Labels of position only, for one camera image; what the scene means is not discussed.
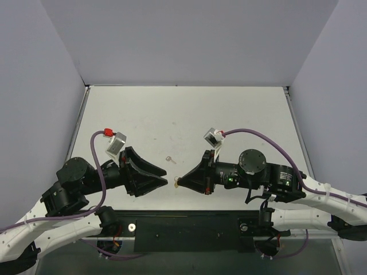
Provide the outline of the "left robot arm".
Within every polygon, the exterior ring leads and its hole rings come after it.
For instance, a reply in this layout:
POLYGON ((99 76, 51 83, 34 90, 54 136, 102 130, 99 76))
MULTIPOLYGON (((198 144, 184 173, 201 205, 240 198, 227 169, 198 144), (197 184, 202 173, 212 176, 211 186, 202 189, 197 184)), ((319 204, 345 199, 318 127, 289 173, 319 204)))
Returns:
POLYGON ((123 186, 128 195, 141 197, 167 185, 166 174, 132 147, 95 167, 80 157, 69 159, 23 220, 1 230, 1 267, 18 274, 70 242, 117 235, 122 227, 115 210, 104 205, 107 190, 123 186))

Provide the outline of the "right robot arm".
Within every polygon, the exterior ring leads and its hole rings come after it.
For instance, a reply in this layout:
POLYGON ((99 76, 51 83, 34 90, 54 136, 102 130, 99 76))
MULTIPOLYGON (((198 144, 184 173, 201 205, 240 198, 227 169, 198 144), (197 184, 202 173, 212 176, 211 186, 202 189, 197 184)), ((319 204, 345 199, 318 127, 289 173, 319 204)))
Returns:
POLYGON ((321 183, 289 166, 273 164, 258 150, 243 151, 237 163, 225 163, 213 150, 205 151, 199 164, 176 181, 201 194, 210 195, 216 185, 245 188, 245 203, 262 199, 257 230, 315 229, 337 233, 350 241, 366 241, 366 195, 354 195, 321 183))

